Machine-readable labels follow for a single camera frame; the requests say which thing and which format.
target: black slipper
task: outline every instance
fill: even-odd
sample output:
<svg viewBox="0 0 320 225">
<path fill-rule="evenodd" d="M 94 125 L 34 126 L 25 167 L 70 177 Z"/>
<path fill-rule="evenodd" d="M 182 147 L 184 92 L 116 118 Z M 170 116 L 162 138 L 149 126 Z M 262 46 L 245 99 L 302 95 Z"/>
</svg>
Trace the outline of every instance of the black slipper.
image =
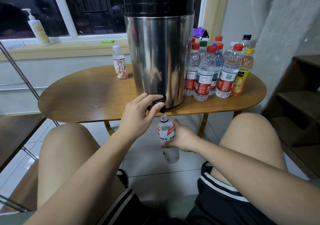
<svg viewBox="0 0 320 225">
<path fill-rule="evenodd" d="M 125 186 L 125 188 L 128 188 L 129 187 L 129 179 L 123 169 L 118 169 L 117 176 L 118 176 L 119 180 L 122 182 L 122 184 Z"/>
<path fill-rule="evenodd" d="M 212 168 L 212 164 L 210 164 L 208 161 L 204 162 L 201 167 L 201 175 L 204 175 L 205 172 L 207 172 L 210 175 Z"/>
</svg>

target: forearm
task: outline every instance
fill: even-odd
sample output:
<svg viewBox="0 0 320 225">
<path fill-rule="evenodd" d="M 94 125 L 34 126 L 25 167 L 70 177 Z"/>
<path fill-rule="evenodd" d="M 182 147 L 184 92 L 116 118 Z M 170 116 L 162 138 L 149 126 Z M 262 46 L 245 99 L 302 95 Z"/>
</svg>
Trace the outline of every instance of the forearm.
<svg viewBox="0 0 320 225">
<path fill-rule="evenodd" d="M 115 132 L 25 224 L 91 224 L 133 141 Z"/>
<path fill-rule="evenodd" d="M 207 159 L 262 213 L 277 224 L 320 221 L 320 189 L 288 172 L 203 139 L 195 152 Z"/>
</svg>

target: window glass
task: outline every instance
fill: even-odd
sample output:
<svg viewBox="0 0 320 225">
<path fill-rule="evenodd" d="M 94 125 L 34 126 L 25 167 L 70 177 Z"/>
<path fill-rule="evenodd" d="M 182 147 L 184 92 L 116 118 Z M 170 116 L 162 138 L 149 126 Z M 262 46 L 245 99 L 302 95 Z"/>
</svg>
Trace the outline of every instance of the window glass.
<svg viewBox="0 0 320 225">
<path fill-rule="evenodd" d="M 23 8 L 31 9 L 48 36 L 69 35 L 55 0 L 0 0 L 0 39 L 35 37 Z"/>
<path fill-rule="evenodd" d="M 66 0 L 66 2 L 79 35 L 126 32 L 123 0 Z M 200 4 L 201 0 L 196 0 L 196 27 Z"/>
</svg>

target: oval table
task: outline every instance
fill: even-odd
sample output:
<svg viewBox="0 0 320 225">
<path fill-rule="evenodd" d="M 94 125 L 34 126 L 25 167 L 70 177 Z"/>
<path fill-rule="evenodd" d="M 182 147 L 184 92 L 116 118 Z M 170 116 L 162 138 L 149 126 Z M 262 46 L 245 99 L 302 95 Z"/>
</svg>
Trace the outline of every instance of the oval table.
<svg viewBox="0 0 320 225">
<path fill-rule="evenodd" d="M 127 64 L 128 78 L 119 80 L 113 65 L 93 67 L 69 74 L 50 85 L 40 96 L 38 107 L 47 118 L 59 122 L 104 121 L 111 135 L 109 121 L 120 120 L 127 103 L 137 97 L 132 65 Z M 167 116 L 204 114 L 198 135 L 202 137 L 209 113 L 234 111 L 234 117 L 243 109 L 260 103 L 266 96 L 266 86 L 250 74 L 243 94 L 219 98 L 209 96 L 197 101 L 184 96 L 183 102 L 170 110 Z"/>
</svg>

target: thigh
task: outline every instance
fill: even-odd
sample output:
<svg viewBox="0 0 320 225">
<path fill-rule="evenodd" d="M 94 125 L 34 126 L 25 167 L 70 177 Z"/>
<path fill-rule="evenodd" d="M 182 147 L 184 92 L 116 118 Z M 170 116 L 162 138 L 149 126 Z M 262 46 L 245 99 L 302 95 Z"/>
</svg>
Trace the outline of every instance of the thigh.
<svg viewBox="0 0 320 225">
<path fill-rule="evenodd" d="M 278 135 L 262 115 L 242 113 L 230 123 L 219 145 L 256 158 L 282 170 L 287 170 Z M 215 168 L 211 175 L 230 184 Z"/>
<path fill-rule="evenodd" d="M 99 148 L 99 144 L 83 125 L 68 123 L 53 128 L 47 134 L 40 151 L 38 208 Z M 106 198 L 110 201 L 108 205 L 124 190 L 125 187 L 116 177 L 109 197 Z"/>
</svg>

